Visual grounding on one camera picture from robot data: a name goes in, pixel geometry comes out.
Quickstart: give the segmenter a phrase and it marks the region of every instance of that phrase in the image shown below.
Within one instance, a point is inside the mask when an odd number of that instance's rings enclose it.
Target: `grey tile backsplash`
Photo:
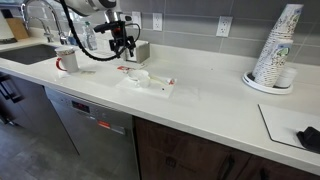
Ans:
[[[68,24],[61,5],[48,0],[58,12],[62,28]],[[258,57],[270,30],[287,3],[304,4],[302,16],[294,35],[294,46],[288,61],[320,65],[320,0],[122,0],[121,8],[126,14],[142,13],[141,40],[154,44],[198,49],[241,56]],[[56,29],[49,11],[40,2],[30,6],[30,15],[44,19],[51,29]],[[14,16],[21,14],[12,9]],[[163,13],[163,31],[152,30],[152,13]],[[219,16],[233,16],[228,38],[216,37]],[[75,14],[74,23],[82,33],[82,24],[104,23],[103,12],[90,17]],[[42,28],[35,20],[31,27]],[[137,35],[137,30],[128,28]]]

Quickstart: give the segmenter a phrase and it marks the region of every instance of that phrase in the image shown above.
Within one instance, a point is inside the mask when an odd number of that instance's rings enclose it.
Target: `white tray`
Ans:
[[[158,77],[159,79],[166,81],[168,78],[165,77]],[[151,79],[150,81],[150,86],[147,88],[141,88],[136,86],[136,82],[132,81],[129,79],[129,77],[125,77],[122,81],[120,81],[116,87],[118,88],[124,88],[130,91],[135,91],[138,93],[143,93],[143,94],[149,94],[152,96],[158,96],[162,98],[169,98],[174,85],[164,85],[159,82],[157,82],[154,79]]]
[[[293,85],[289,86],[288,88],[276,88],[276,87],[265,87],[262,86],[256,82],[254,82],[252,79],[248,77],[249,74],[252,74],[252,72],[246,72],[244,73],[242,80],[244,83],[248,84],[250,87],[257,89],[262,92],[266,92],[269,94],[290,94],[293,90]]]

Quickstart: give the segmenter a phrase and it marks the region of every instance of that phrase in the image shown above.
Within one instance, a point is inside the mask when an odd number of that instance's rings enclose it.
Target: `mug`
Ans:
[[[56,67],[61,71],[67,71],[68,73],[74,73],[79,70],[75,51],[72,47],[60,47],[55,49],[58,59],[56,61]]]

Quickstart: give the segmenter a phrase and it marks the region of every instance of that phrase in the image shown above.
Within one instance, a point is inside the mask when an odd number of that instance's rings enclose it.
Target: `sink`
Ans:
[[[18,62],[21,64],[30,65],[56,57],[57,55],[54,49],[56,49],[56,47],[40,44],[0,52],[0,58],[8,59],[10,61]]]

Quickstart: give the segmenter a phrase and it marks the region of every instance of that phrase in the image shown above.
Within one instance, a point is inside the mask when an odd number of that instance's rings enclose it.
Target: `cabinet handle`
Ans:
[[[218,173],[218,180],[226,180],[232,171],[232,168],[234,167],[235,160],[233,157],[230,155],[225,158],[219,173]]]
[[[260,171],[261,180],[269,180],[269,175],[266,173],[265,169],[261,169]]]
[[[5,95],[1,90],[1,94],[2,96],[6,99],[6,100],[11,100],[13,103],[17,103],[21,100],[20,96],[18,97],[13,97],[12,94],[9,93],[9,91],[6,89],[6,87],[2,84],[4,81],[6,81],[8,78],[5,76],[1,76],[0,77],[0,86],[2,87],[2,89],[4,90],[4,92],[7,94]]]
[[[7,124],[8,123],[7,119],[1,114],[0,114],[0,121],[2,121],[3,124]]]
[[[1,91],[1,89],[0,89],[0,94],[3,96],[3,98],[4,98],[5,100],[10,99],[9,96],[5,95],[5,94]]]

